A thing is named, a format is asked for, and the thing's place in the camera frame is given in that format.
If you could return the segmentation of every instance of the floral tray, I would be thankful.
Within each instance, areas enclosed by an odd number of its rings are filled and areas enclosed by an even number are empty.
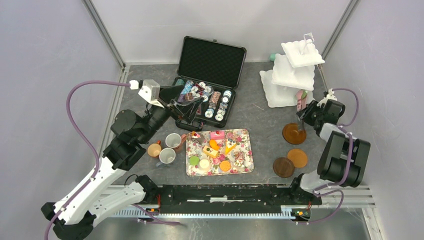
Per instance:
[[[202,149],[204,146],[209,146],[210,132],[215,131],[200,131],[198,134],[202,135],[202,143],[198,143],[197,139],[187,138],[186,142],[186,153],[185,153],[185,164],[186,172],[188,176],[200,177],[200,176],[214,176],[214,175],[226,175],[226,174],[245,174],[250,173],[254,169],[251,141],[249,132],[245,128],[223,130],[225,132],[225,138],[222,140],[216,140],[220,149],[216,158],[210,157],[203,153]],[[236,141],[236,146],[227,155],[225,155],[226,139],[233,139]],[[199,159],[208,159],[210,161],[210,168],[201,170],[197,165],[190,165],[189,158],[197,156]],[[229,161],[231,168],[228,171],[222,171],[220,163],[223,161]]]

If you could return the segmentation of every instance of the cup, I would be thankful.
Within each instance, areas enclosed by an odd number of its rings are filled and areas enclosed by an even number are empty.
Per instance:
[[[172,148],[164,148],[159,153],[159,160],[160,162],[156,163],[156,167],[163,167],[163,166],[169,166],[172,164],[175,160],[175,151]]]
[[[165,144],[168,148],[179,152],[182,149],[183,143],[187,139],[187,134],[179,135],[178,133],[171,133],[165,138]]]
[[[158,158],[162,151],[162,147],[158,143],[153,143],[147,148],[147,154],[152,158]]]

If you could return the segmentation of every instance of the pink cake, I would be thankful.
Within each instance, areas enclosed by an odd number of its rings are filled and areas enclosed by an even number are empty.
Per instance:
[[[210,132],[210,139],[220,140],[225,138],[225,132],[224,131],[211,131]]]

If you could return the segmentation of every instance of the case lid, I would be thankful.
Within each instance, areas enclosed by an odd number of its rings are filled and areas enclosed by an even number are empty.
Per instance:
[[[235,89],[239,85],[245,57],[244,47],[186,36],[177,73]]]

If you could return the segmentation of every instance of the open black case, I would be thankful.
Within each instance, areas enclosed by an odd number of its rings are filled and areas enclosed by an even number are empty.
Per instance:
[[[211,118],[205,117],[209,106],[209,101],[206,101],[200,105],[201,114],[197,114],[191,124],[179,119],[175,121],[176,126],[188,131],[201,131],[204,124],[217,128],[225,127],[236,99],[235,89],[239,86],[245,58],[244,47],[186,36],[179,59],[178,77],[173,85],[178,79],[184,80],[184,84],[187,80],[195,83],[205,82],[206,85],[212,86],[214,91],[221,92],[217,106],[221,103],[224,91],[230,90],[231,98],[222,121],[215,119],[216,110]]]

